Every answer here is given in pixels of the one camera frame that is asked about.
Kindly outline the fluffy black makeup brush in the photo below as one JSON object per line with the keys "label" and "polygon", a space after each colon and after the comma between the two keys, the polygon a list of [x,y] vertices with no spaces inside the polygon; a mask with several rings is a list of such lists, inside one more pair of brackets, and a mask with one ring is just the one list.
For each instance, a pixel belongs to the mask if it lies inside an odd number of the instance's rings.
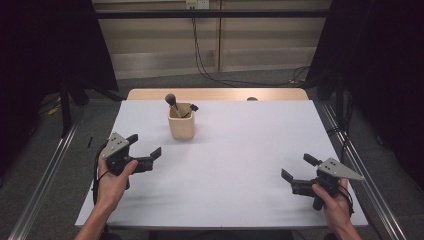
{"label": "fluffy black makeup brush", "polygon": [[182,117],[182,115],[181,115],[181,113],[180,113],[180,111],[179,111],[178,105],[177,105],[176,97],[175,97],[175,95],[174,95],[174,94],[172,94],[172,93],[168,93],[168,94],[165,96],[165,101],[168,103],[168,105],[169,105],[171,108],[173,108],[173,109],[174,109],[174,111],[177,113],[177,115],[178,115],[179,117]]}

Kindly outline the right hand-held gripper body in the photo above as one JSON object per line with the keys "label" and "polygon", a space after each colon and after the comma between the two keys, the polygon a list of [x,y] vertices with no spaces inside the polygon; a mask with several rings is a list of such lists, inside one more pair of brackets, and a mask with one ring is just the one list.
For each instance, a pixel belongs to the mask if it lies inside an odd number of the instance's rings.
{"label": "right hand-held gripper body", "polygon": [[320,211],[324,205],[324,201],[318,197],[312,190],[313,184],[318,184],[323,187],[330,196],[342,195],[349,202],[349,210],[353,210],[353,201],[351,200],[350,195],[346,195],[340,191],[339,180],[342,178],[349,180],[358,180],[363,181],[364,177],[348,168],[339,161],[329,158],[317,167],[317,177],[311,180],[296,180],[293,178],[290,186],[292,188],[292,193],[309,196],[314,198],[313,208],[317,211]]}

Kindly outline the square wooden cup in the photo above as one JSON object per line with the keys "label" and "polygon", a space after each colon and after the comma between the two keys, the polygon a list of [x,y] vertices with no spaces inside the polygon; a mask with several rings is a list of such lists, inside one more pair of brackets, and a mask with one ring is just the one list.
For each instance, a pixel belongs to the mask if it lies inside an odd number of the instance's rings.
{"label": "square wooden cup", "polygon": [[195,135],[195,114],[191,109],[191,103],[178,103],[180,113],[170,107],[168,122],[171,135],[174,139],[192,139]]}

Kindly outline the black curtain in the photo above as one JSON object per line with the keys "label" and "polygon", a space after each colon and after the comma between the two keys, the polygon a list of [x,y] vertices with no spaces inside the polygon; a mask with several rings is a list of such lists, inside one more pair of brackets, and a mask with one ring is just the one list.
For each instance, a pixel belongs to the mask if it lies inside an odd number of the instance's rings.
{"label": "black curtain", "polygon": [[92,0],[0,0],[0,177],[25,144],[44,96],[118,89]]}
{"label": "black curtain", "polygon": [[307,74],[339,81],[424,191],[424,0],[332,0]]}

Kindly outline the aluminium floor rail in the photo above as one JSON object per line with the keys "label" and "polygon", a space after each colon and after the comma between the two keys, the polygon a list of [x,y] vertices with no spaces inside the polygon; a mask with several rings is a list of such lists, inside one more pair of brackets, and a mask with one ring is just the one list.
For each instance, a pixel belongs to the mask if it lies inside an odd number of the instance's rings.
{"label": "aluminium floor rail", "polygon": [[81,106],[76,110],[74,122],[70,125],[66,134],[60,139],[54,154],[49,160],[46,170],[39,180],[35,191],[33,192],[29,202],[26,204],[23,212],[18,218],[11,234],[7,240],[26,240],[27,236],[34,224],[34,221],[40,211],[40,208],[47,196],[50,186],[56,176],[59,166],[64,159],[69,146],[72,143],[77,128],[86,112],[86,107]]}
{"label": "aluminium floor rail", "polygon": [[332,128],[335,128],[335,135],[342,146],[341,157],[345,157],[353,168],[360,173],[365,180],[362,186],[366,192],[367,197],[370,199],[379,220],[382,222],[385,231],[389,235],[390,240],[407,240],[407,237],[402,230],[394,213],[388,206],[387,202],[380,193],[378,187],[373,181],[370,173],[364,165],[361,157],[359,156],[352,141],[349,139],[348,134],[343,130],[338,130],[339,124],[336,121],[335,110],[329,103],[322,103],[321,107],[326,115]]}

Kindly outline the person's left hand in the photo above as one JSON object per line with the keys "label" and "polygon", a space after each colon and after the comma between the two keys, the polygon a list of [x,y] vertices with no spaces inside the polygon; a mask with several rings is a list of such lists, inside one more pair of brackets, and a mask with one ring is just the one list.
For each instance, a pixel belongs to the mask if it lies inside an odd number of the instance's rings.
{"label": "person's left hand", "polygon": [[127,180],[134,172],[137,165],[138,162],[133,160],[125,166],[120,175],[115,176],[109,172],[104,160],[99,161],[98,173],[100,177],[98,198],[95,204],[96,209],[101,209],[108,213],[111,213],[116,209],[126,189]]}

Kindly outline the black metal stand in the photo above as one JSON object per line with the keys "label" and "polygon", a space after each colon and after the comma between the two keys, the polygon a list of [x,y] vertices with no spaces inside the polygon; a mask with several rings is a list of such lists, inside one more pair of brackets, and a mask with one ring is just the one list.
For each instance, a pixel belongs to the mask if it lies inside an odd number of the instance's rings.
{"label": "black metal stand", "polygon": [[69,92],[67,89],[66,79],[63,78],[60,82],[60,104],[62,109],[62,137],[65,137],[71,129],[71,111],[70,111],[70,100]]}

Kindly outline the black horizontal frame bar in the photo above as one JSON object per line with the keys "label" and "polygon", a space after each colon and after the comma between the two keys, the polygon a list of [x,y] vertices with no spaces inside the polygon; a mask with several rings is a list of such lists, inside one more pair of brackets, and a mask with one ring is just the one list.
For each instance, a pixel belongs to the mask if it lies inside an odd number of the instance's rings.
{"label": "black horizontal frame bar", "polygon": [[99,19],[147,18],[325,18],[329,10],[97,10]]}

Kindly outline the white wall outlet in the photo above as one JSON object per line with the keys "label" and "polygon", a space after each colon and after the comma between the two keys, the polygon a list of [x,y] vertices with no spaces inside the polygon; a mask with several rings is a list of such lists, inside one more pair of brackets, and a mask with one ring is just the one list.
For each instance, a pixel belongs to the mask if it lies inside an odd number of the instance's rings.
{"label": "white wall outlet", "polygon": [[210,8],[209,0],[186,0],[186,8],[190,10],[207,10]]}

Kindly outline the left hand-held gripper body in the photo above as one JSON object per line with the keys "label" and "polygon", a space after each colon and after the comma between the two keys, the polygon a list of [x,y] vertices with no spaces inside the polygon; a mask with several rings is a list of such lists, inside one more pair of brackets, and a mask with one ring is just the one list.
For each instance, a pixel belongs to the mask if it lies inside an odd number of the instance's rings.
{"label": "left hand-held gripper body", "polygon": [[102,154],[102,159],[106,161],[106,165],[110,172],[116,176],[120,175],[125,166],[136,160],[138,162],[134,173],[142,173],[153,170],[153,160],[150,155],[146,157],[131,157],[129,155],[130,146],[127,138],[124,138],[117,132],[113,132],[107,141],[106,147]]}

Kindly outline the person's right hand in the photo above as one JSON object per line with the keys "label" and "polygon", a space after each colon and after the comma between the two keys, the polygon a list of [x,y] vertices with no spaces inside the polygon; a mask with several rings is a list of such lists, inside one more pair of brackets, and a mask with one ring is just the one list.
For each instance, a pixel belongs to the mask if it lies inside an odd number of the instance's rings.
{"label": "person's right hand", "polygon": [[313,184],[312,189],[325,203],[324,215],[330,230],[337,234],[347,232],[348,229],[352,227],[348,201],[343,196],[330,196],[327,191],[318,184]]}

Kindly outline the white table sheet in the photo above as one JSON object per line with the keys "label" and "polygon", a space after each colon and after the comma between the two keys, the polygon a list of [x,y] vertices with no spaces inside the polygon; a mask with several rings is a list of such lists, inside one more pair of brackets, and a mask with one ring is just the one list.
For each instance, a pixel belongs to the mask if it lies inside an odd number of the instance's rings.
{"label": "white table sheet", "polygon": [[162,150],[151,171],[134,174],[111,227],[141,229],[270,229],[318,227],[323,214],[293,194],[281,176],[315,178],[304,154],[336,155],[310,100],[198,101],[196,132],[172,137],[164,101],[122,103],[113,129],[139,136],[135,157]]}

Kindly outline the thin black applicator brush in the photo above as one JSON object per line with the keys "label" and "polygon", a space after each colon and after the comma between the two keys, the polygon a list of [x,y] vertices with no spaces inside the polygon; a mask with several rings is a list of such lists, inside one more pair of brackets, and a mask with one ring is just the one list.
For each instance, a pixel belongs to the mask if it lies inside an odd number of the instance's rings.
{"label": "thin black applicator brush", "polygon": [[189,108],[190,108],[190,111],[188,113],[186,113],[183,116],[183,118],[188,117],[191,114],[192,111],[196,112],[199,109],[198,106],[196,106],[195,104],[191,104]]}

